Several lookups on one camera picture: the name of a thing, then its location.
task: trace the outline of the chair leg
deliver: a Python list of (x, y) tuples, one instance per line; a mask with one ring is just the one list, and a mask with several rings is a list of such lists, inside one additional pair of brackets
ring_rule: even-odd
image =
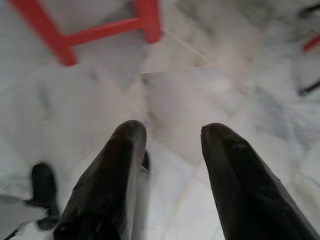
[(314, 84), (304, 88), (304, 89), (300, 89), (298, 91), (298, 95), (300, 97), (305, 97), (306, 95), (314, 92), (315, 90), (319, 90), (320, 88), (320, 80), (318, 80), (317, 82), (315, 82)]
[(141, 28), (148, 43), (158, 42), (162, 36), (158, 0), (134, 0)]
[(65, 66), (72, 66), (77, 59), (65, 41), (64, 36), (55, 27), (46, 11), (37, 0), (8, 0), (13, 7), (24, 17), (46, 45)]

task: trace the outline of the person's foot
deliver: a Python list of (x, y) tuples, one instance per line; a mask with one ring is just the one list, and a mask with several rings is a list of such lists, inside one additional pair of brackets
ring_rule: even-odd
[(31, 179), (33, 197), (25, 202), (30, 206), (47, 209), (47, 217), (38, 220), (37, 224), (41, 230), (51, 230), (60, 219), (54, 173), (46, 163), (39, 163), (32, 168)]

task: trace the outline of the marble floor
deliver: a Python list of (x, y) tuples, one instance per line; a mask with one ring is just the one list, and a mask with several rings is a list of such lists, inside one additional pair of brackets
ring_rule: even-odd
[[(250, 1), (194, 2), (163, 1), (160, 42), (108, 37), (77, 47), (68, 68), (0, 9), (0, 194), (30, 196), (29, 170), (46, 161), (63, 209), (115, 127), (137, 119), (152, 162), (145, 239), (223, 240), (200, 143), (218, 122), (249, 141), (320, 232), (320, 91), (297, 95), (320, 76), (320, 57), (300, 51), (319, 17), (297, 19), (299, 0), (249, 12)], [(50, 237), (29, 224), (17, 239)]]

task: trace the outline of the black boot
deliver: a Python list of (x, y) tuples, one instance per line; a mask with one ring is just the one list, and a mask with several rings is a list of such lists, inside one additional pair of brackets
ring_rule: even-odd
[(51, 230), (60, 219), (54, 173), (46, 163), (39, 163), (32, 168), (31, 179), (33, 198), (25, 202), (46, 209), (47, 217), (38, 220), (37, 224), (41, 230)]

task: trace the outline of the red stool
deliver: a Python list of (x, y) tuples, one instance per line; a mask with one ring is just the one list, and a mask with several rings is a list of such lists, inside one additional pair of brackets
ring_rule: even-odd
[(72, 50), (72, 46), (75, 45), (135, 29), (143, 30), (148, 43), (159, 41), (162, 35), (158, 0), (134, 0), (137, 17), (92, 27), (69, 36), (63, 36), (59, 32), (38, 0), (8, 1), (28, 21), (65, 66), (77, 63), (77, 58)]

